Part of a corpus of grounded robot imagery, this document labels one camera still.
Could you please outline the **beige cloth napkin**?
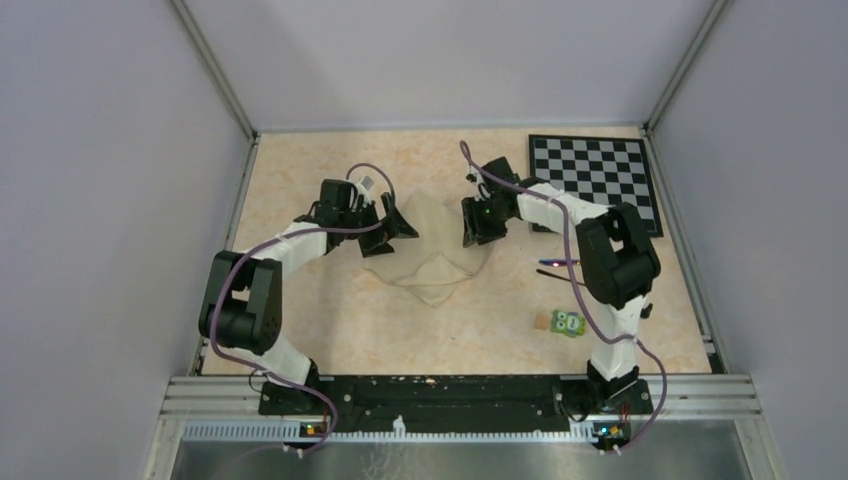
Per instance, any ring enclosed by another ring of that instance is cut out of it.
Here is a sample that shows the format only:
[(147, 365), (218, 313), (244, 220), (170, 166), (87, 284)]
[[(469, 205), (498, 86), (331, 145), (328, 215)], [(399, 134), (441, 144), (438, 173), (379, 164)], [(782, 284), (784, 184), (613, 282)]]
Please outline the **beige cloth napkin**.
[(462, 215), (422, 190), (409, 197), (400, 213), (419, 236), (394, 240), (392, 253), (366, 259), (363, 268), (437, 308), (460, 283), (479, 274), (492, 247), (466, 247)]

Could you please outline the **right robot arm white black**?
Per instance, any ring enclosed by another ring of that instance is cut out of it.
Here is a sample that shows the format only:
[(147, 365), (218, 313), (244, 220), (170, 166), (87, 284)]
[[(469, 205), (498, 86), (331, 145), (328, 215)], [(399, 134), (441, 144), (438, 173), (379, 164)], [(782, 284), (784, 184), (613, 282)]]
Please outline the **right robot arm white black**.
[(508, 160), (468, 163), (467, 180), (477, 192), (461, 202), (463, 244), (485, 245), (506, 236), (520, 219), (563, 238), (562, 265), (579, 270), (570, 281), (587, 324), (599, 338), (588, 361), (586, 397), (600, 412), (612, 412), (639, 375), (638, 326), (661, 264), (637, 208), (592, 203), (541, 179), (521, 179)]

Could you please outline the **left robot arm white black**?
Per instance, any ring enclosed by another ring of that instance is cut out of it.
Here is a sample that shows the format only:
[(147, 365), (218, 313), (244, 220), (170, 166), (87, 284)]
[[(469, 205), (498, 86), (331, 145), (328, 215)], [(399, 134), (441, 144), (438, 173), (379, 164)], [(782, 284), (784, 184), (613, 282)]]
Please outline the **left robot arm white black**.
[(368, 179), (327, 179), (318, 200), (285, 230), (249, 250), (214, 256), (199, 332), (219, 357), (264, 374), (272, 396), (308, 413), (325, 397), (313, 361), (283, 333), (284, 280), (347, 240), (357, 241), (368, 258), (392, 253), (394, 238), (418, 235), (397, 208), (393, 191), (374, 201)]

